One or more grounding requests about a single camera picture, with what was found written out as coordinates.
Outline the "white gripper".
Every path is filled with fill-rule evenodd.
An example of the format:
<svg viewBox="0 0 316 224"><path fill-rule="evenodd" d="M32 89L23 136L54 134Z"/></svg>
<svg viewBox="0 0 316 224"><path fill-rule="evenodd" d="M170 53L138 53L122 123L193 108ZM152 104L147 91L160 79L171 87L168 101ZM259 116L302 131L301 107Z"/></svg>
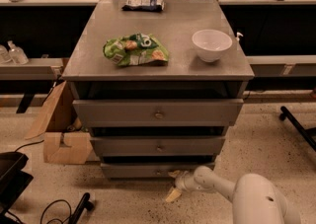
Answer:
<svg viewBox="0 0 316 224"><path fill-rule="evenodd" d="M195 191L197 182L193 173L185 170L169 171L168 176L175 179L175 187L171 187L167 193L165 201L170 203L182 195L182 191Z"/></svg>

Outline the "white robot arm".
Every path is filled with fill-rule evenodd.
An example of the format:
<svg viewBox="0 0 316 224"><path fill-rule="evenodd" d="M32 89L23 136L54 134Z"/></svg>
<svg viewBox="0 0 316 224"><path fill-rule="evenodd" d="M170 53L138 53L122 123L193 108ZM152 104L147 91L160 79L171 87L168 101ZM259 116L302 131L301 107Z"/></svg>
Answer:
<svg viewBox="0 0 316 224"><path fill-rule="evenodd" d="M194 171L169 173L174 185L166 201L172 202L184 191L215 190L232 203L233 224L301 224L299 211L268 179L246 174L236 183L217 175L207 166Z"/></svg>

